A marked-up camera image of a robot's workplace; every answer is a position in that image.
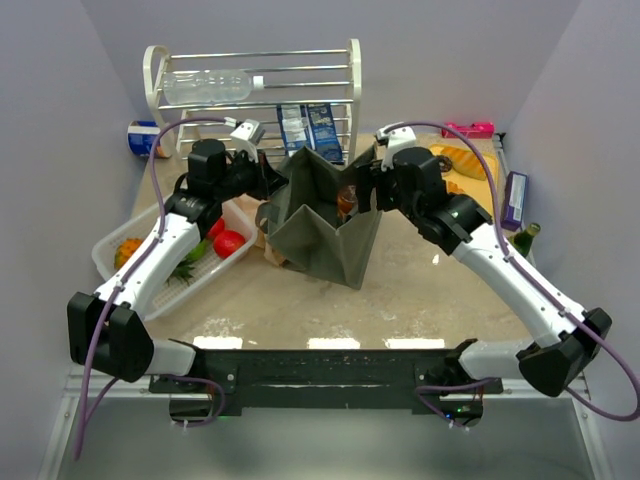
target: table surface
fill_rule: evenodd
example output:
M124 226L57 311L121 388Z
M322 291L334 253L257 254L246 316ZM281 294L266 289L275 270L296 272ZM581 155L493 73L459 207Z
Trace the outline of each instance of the table surface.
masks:
M359 135L358 151L368 148L371 138ZM423 146L460 145L436 134L419 135L418 141ZM474 142L483 153L495 155L490 140ZM168 194L186 164L159 160L156 170L163 194ZM475 193L473 182L478 180L469 180L456 183ZM488 207L486 192L472 196ZM147 165L133 215L154 202ZM398 212L382 216L360 291L275 267L263 253L252 248L185 304L147 322L150 334L188 342L236 337L243 348L258 349L306 348L311 338L351 338L361 348L384 348L396 338L432 339L452 347L467 338L528 336L479 277L425 242Z

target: plastic bottle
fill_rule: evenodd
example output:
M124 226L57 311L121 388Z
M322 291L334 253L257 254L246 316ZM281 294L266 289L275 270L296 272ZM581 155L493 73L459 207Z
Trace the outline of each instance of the plastic bottle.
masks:
M167 72L162 88L171 105L212 104L244 100L252 90L264 88L264 80L243 70Z

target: gray fabric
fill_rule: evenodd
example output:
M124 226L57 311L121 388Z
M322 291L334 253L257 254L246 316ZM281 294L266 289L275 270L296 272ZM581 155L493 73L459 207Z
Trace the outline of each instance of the gray fabric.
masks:
M355 183L355 167L375 160L371 147L345 169L303 148L280 164L289 179L258 210L256 223L287 261L285 268L360 289L380 223L375 204L339 225L337 196Z

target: white wall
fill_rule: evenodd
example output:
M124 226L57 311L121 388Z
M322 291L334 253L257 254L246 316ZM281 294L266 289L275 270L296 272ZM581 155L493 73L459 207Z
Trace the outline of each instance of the white wall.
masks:
M141 117L148 45L176 53L363 50L361 128L515 117L579 0L82 0Z
M640 373L640 3L583 0L515 122L507 155L532 175L536 261L568 294L613 317L609 336ZM595 401L630 412L628 381L601 354ZM616 478L637 478L640 424L599 422Z
M78 0L0 8L0 476L37 474L70 365L66 302L129 213L135 118Z

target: purple box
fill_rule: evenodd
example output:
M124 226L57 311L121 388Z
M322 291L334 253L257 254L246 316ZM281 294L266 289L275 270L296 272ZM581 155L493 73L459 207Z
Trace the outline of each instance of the purple box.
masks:
M524 173L509 173L500 220L502 228L515 232L522 225L522 210L527 196L528 183L529 177Z

